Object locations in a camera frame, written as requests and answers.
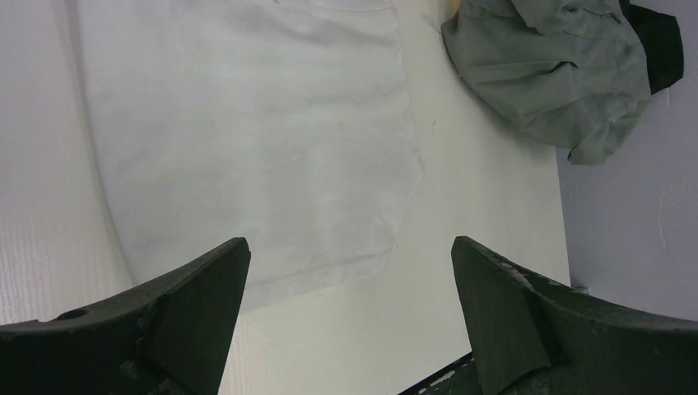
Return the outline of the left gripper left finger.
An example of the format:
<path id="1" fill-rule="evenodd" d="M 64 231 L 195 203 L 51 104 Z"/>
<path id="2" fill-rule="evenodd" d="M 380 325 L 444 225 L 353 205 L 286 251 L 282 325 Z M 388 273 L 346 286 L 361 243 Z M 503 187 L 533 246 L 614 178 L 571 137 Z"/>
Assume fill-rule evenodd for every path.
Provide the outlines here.
<path id="1" fill-rule="evenodd" d="M 233 238 L 53 320 L 2 326 L 2 393 L 218 393 L 250 259 Z"/>

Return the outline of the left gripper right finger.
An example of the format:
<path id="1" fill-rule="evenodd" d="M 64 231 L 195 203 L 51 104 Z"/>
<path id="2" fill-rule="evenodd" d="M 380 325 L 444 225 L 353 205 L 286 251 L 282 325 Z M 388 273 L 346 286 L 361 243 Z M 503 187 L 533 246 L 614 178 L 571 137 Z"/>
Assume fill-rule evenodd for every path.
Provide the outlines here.
<path id="1" fill-rule="evenodd" d="M 466 236 L 451 257 L 480 393 L 696 393 L 696 322 L 601 300 Z"/>

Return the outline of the white skirt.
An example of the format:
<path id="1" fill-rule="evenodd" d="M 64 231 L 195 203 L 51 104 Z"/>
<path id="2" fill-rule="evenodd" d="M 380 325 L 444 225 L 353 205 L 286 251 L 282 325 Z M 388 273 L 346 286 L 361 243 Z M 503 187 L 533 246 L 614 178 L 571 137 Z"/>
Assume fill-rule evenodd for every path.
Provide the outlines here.
<path id="1" fill-rule="evenodd" d="M 392 2 L 64 7 L 136 281 L 234 237 L 245 311 L 384 270 L 422 176 Z"/>

